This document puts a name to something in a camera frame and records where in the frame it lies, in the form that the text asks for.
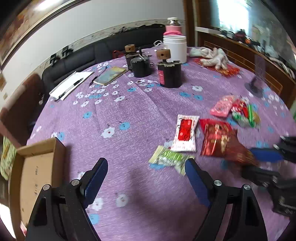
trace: white container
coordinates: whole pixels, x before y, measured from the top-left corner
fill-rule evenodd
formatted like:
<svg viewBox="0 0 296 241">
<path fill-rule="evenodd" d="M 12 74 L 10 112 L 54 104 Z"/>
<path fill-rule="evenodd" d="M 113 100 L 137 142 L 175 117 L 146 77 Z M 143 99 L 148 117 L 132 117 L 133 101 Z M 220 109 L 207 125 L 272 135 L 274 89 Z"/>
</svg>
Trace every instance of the white container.
<svg viewBox="0 0 296 241">
<path fill-rule="evenodd" d="M 187 62 L 187 38 L 182 35 L 165 35 L 163 44 L 170 50 L 171 58 L 168 62 L 179 60 L 182 64 Z"/>
</svg>

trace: white snack package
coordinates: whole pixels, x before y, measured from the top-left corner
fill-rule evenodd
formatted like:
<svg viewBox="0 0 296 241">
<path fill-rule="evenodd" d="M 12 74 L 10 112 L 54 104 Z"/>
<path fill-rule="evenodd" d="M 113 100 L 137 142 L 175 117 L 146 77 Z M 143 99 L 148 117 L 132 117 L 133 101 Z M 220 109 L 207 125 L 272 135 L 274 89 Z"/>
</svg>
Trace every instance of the white snack package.
<svg viewBox="0 0 296 241">
<path fill-rule="evenodd" d="M 178 115 L 172 151 L 196 151 L 194 131 L 198 119 L 199 115 Z"/>
</svg>

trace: wooden cap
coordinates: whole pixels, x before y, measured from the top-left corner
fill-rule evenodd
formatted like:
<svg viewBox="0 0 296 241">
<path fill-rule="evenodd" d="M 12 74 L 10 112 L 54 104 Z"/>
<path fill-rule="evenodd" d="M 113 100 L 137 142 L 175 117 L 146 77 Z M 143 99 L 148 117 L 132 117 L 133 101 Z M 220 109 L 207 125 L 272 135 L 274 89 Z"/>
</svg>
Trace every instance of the wooden cap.
<svg viewBox="0 0 296 241">
<path fill-rule="evenodd" d="M 136 47 L 134 44 L 126 45 L 126 46 L 124 46 L 124 49 L 126 50 L 127 53 L 136 51 Z"/>
<path fill-rule="evenodd" d="M 169 59 L 170 58 L 170 50 L 169 49 L 161 49 L 156 51 L 157 59 Z"/>
</svg>

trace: red label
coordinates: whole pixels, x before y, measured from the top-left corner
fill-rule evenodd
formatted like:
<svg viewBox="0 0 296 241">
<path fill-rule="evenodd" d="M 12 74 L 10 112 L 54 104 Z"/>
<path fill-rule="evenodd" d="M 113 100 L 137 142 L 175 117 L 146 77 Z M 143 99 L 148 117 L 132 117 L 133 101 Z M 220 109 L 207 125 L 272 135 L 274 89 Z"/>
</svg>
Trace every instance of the red label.
<svg viewBox="0 0 296 241">
<path fill-rule="evenodd" d="M 159 83 L 161 83 L 162 85 L 165 84 L 165 78 L 163 76 L 163 71 L 162 70 L 159 70 L 158 71 L 158 75 L 159 75 Z"/>
<path fill-rule="evenodd" d="M 181 120 L 178 140 L 189 141 L 191 131 L 192 120 Z"/>
</svg>

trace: white wall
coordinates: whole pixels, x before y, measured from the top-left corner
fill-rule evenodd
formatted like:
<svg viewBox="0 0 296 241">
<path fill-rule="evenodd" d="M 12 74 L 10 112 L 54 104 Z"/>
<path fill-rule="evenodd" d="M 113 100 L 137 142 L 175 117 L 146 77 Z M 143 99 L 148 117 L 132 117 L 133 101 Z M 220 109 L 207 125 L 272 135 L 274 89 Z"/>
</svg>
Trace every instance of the white wall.
<svg viewBox="0 0 296 241">
<path fill-rule="evenodd" d="M 182 0 L 91 0 L 57 16 L 35 32 L 3 69 L 8 97 L 50 55 L 87 35 L 123 23 L 141 20 L 184 19 Z"/>
</svg>

